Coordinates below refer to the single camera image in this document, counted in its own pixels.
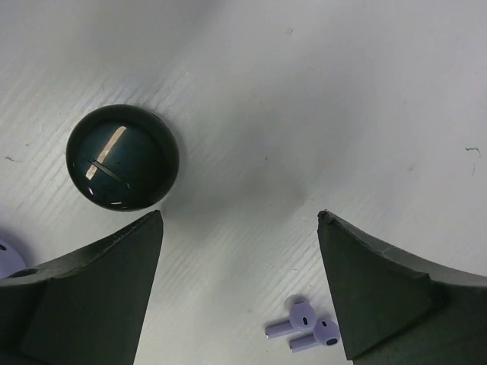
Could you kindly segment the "purple earbud right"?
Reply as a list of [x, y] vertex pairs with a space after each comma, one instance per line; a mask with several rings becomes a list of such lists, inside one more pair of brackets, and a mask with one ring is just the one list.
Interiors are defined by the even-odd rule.
[[319, 319], [309, 335], [289, 341], [289, 348], [292, 353], [297, 353], [316, 346], [333, 346], [338, 344], [340, 339], [339, 327], [334, 321]]

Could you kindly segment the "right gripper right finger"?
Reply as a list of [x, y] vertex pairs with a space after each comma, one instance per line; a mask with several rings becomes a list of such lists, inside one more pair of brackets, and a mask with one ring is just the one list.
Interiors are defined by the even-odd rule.
[[486, 279], [379, 240], [330, 211], [317, 236], [346, 358], [484, 364]]

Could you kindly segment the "purple earbud charging case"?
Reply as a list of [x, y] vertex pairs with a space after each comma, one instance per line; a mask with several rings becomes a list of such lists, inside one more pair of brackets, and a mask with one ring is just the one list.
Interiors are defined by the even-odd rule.
[[0, 278], [8, 278], [18, 271], [26, 269], [22, 256], [4, 240], [0, 241]]

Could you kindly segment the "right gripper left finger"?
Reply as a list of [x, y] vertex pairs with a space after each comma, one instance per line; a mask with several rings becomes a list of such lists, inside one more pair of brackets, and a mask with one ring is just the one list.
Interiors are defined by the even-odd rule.
[[132, 364], [163, 241], [158, 210], [1, 280], [3, 364]]

